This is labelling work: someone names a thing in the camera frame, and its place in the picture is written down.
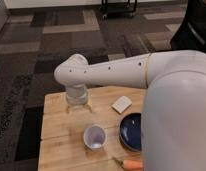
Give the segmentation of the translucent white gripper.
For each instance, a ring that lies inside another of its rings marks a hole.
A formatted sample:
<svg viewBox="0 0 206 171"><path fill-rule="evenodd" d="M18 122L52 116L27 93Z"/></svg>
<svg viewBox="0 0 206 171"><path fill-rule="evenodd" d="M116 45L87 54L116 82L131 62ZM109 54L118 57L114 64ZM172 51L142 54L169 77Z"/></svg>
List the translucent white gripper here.
<svg viewBox="0 0 206 171"><path fill-rule="evenodd" d="M88 91L85 85L77 85L66 88L66 100L70 106L84 105L85 109L93 112L92 106L88 102ZM70 112L70 107L66 106L66 112Z"/></svg>

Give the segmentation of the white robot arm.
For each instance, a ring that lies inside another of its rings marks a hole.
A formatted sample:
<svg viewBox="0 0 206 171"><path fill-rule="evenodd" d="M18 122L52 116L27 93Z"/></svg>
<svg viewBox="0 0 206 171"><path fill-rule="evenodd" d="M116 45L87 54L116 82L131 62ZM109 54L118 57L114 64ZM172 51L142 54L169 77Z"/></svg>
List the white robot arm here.
<svg viewBox="0 0 206 171"><path fill-rule="evenodd" d="M154 52L98 64L74 54L54 77L70 99L86 84L144 89L144 171L206 171L206 53Z"/></svg>

